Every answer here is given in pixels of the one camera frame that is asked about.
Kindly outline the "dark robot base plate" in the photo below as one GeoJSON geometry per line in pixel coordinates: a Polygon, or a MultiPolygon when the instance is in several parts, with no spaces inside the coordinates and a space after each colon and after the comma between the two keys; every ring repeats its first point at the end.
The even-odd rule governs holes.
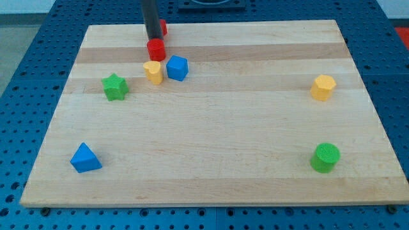
{"type": "Polygon", "coordinates": [[[246,0],[177,0],[179,10],[244,9],[246,0]]]}

